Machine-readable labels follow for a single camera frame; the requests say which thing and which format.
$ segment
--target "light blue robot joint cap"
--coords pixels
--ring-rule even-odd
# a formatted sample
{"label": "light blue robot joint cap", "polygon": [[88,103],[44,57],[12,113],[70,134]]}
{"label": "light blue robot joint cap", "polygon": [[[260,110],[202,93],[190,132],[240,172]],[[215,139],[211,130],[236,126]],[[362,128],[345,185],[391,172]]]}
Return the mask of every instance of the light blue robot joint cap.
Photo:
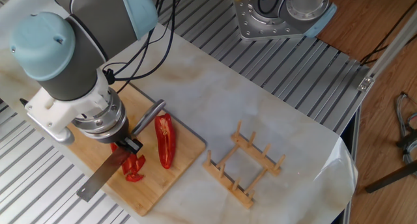
{"label": "light blue robot joint cap", "polygon": [[123,2],[136,38],[140,40],[158,23],[158,13],[155,5],[152,0],[123,0]]}
{"label": "light blue robot joint cap", "polygon": [[71,25],[51,12],[26,17],[10,36],[12,54],[26,74],[37,81],[58,76],[71,61],[75,47]]}

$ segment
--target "metal rod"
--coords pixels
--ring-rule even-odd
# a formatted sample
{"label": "metal rod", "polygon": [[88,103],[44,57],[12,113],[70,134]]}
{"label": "metal rod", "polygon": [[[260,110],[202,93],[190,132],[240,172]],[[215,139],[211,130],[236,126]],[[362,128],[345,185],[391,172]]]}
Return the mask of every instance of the metal rod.
{"label": "metal rod", "polygon": [[365,190],[368,193],[373,193],[374,191],[377,191],[387,185],[390,185],[393,182],[396,182],[406,176],[409,176],[416,171],[417,171],[417,160],[371,183],[370,185],[365,187]]}

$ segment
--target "black cable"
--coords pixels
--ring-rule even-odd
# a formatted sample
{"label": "black cable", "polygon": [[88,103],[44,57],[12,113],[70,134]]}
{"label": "black cable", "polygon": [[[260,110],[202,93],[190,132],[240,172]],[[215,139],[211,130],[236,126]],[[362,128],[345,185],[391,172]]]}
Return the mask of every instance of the black cable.
{"label": "black cable", "polygon": [[415,0],[413,2],[413,4],[411,4],[411,6],[403,13],[403,15],[397,20],[397,22],[394,24],[394,26],[391,28],[391,30],[385,35],[385,37],[379,42],[378,46],[375,47],[375,49],[367,54],[364,58],[362,58],[362,60],[360,61],[362,65],[365,65],[365,63],[369,60],[369,58],[371,58],[371,56],[379,51],[377,51],[379,49],[379,47],[386,41],[386,39],[392,34],[392,32],[395,30],[395,28],[397,28],[397,26],[401,23],[401,21],[404,19],[404,17],[411,11],[411,9],[417,5],[417,0]]}
{"label": "black cable", "polygon": [[105,65],[105,67],[103,67],[103,71],[104,71],[105,68],[107,68],[107,67],[109,67],[111,65],[114,65],[114,64],[127,64],[127,63],[126,62],[113,62],[113,63],[109,63],[109,64]]}
{"label": "black cable", "polygon": [[[178,7],[178,5],[180,4],[180,1],[181,1],[181,0],[178,0],[177,4],[175,5],[175,8],[177,8],[177,7]],[[167,25],[165,26],[165,30],[164,30],[164,33],[162,34],[162,36],[161,36],[160,38],[158,38],[158,39],[153,40],[152,42],[150,42],[150,44],[149,44],[149,45],[151,45],[151,44],[153,44],[153,43],[155,43],[155,42],[160,41],[160,40],[161,40],[161,39],[165,36],[165,34],[167,33],[167,30],[168,30],[168,27],[169,27],[169,23],[171,22],[172,15],[173,15],[173,14],[171,13],[171,15],[170,15],[170,17],[169,17],[169,20],[168,20],[168,23],[167,23]]]}
{"label": "black cable", "polygon": [[264,14],[264,15],[267,15],[267,14],[270,14],[276,7],[277,7],[277,5],[278,5],[278,2],[279,2],[280,0],[275,0],[275,3],[274,3],[274,5],[272,6],[272,8],[270,9],[270,10],[268,10],[268,11],[264,11],[262,8],[261,8],[261,0],[258,0],[258,8],[259,8],[259,11],[262,13],[262,14]]}
{"label": "black cable", "polygon": [[[417,34],[415,34],[412,38],[410,38],[410,40],[404,45],[404,46],[407,46],[407,45],[409,45],[414,39],[416,39],[417,38]],[[376,50],[375,51],[375,53],[377,53],[377,52],[380,52],[380,51],[383,51],[383,50],[385,50],[386,48],[388,47],[388,45],[387,46],[384,46],[384,47],[381,47],[381,48],[379,48],[378,50]],[[376,62],[376,61],[378,61],[378,59],[373,59],[373,60],[370,60],[370,61],[366,61],[366,62],[364,62],[364,63],[362,63],[362,65],[365,65],[365,64],[371,64],[371,63],[374,63],[374,62]]]}
{"label": "black cable", "polygon": [[[161,10],[161,8],[162,8],[162,2],[160,2],[160,0],[156,0],[156,3],[155,3],[155,7],[157,8],[157,10]],[[117,75],[117,74],[120,74],[124,69],[126,69],[135,59],[136,59],[136,57],[137,56],[139,56],[140,55],[140,53],[143,51],[143,49],[145,49],[145,46],[147,46],[146,44],[144,44],[142,47],[141,47],[141,49],[139,50],[139,51],[137,51],[137,53],[127,62],[127,63],[125,63],[125,65],[122,67],[122,68],[120,68],[118,71],[116,71],[116,72],[114,72],[113,73],[113,71],[112,70],[104,70],[104,68],[105,67],[107,67],[107,66],[109,66],[109,65],[113,65],[113,64],[117,64],[118,62],[116,62],[116,63],[109,63],[109,64],[107,64],[104,68],[103,68],[103,73],[104,73],[104,75],[106,76],[106,78],[107,78],[107,80],[108,80],[108,83],[109,84],[113,84],[114,83],[114,81],[115,81],[115,76]]]}
{"label": "black cable", "polygon": [[155,66],[155,68],[153,68],[151,71],[147,72],[146,74],[140,75],[140,76],[136,76],[136,77],[123,77],[123,78],[115,78],[116,81],[131,81],[131,80],[137,80],[137,79],[141,79],[144,77],[147,77],[151,74],[153,74],[155,71],[157,71],[157,69],[159,69],[159,67],[161,67],[161,65],[164,63],[164,61],[166,60],[168,53],[171,49],[172,46],[172,41],[174,39],[174,29],[175,29],[175,8],[176,8],[176,1],[177,0],[173,0],[173,6],[172,6],[172,18],[171,18],[171,35],[169,37],[169,42],[168,42],[168,47],[167,50],[165,52],[164,57],[162,57],[161,61]]}
{"label": "black cable", "polygon": [[[159,15],[159,13],[160,13],[160,11],[161,11],[161,9],[162,9],[162,5],[163,5],[163,3],[164,3],[164,0],[156,0],[156,7],[157,7],[157,10],[158,10],[158,15]],[[145,47],[146,46],[148,46],[148,44],[147,43],[144,43],[144,45],[142,45],[142,47],[141,47],[141,49],[139,50],[139,51],[137,51],[137,53],[122,67],[122,68],[120,68],[118,71],[116,71],[114,74],[113,74],[113,76],[116,76],[117,74],[120,74],[123,70],[125,70],[130,64],[132,64],[132,62],[140,55],[140,53],[145,49]],[[106,75],[112,75],[112,73],[111,72],[104,72],[104,74]]]}
{"label": "black cable", "polygon": [[117,91],[117,94],[120,93],[121,91],[123,91],[123,89],[129,84],[130,80],[132,79],[132,77],[134,77],[137,73],[137,71],[139,70],[140,66],[142,65],[143,60],[145,59],[146,56],[146,52],[148,51],[148,47],[149,47],[149,40],[151,39],[151,36],[153,34],[154,30],[152,29],[151,31],[149,31],[148,33],[148,38],[146,39],[146,46],[145,46],[145,51],[143,52],[142,58],[139,61],[139,64],[137,65],[135,71],[133,72],[133,74],[130,76],[130,79],[126,81],[126,83],[124,83],[124,85]]}

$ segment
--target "metal slotted table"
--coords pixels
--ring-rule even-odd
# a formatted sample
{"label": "metal slotted table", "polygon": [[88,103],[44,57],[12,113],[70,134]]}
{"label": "metal slotted table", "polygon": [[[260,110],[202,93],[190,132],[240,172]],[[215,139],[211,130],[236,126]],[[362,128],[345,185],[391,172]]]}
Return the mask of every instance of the metal slotted table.
{"label": "metal slotted table", "polygon": [[[164,1],[160,23],[171,4]],[[365,97],[357,86],[369,69],[315,38],[243,41],[235,17],[233,0],[181,0],[175,32],[342,135],[354,158]],[[102,191],[82,202],[75,192],[87,177],[5,103],[0,177],[0,223],[137,223]],[[334,223],[348,223],[349,208]]]}

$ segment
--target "wooden floor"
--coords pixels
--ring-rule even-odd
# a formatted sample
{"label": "wooden floor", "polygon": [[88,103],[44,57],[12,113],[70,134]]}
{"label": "wooden floor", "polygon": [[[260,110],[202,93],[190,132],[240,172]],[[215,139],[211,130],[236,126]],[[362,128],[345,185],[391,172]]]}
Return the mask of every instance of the wooden floor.
{"label": "wooden floor", "polygon": [[[367,55],[414,0],[333,0],[338,12],[319,35],[355,59]],[[394,101],[401,91],[417,98],[417,41],[409,44],[379,76],[362,104],[356,165],[358,188],[351,223],[417,223],[417,178],[409,176],[372,194],[363,187],[404,166],[395,146],[399,124]],[[406,104],[404,116],[417,112]]]}

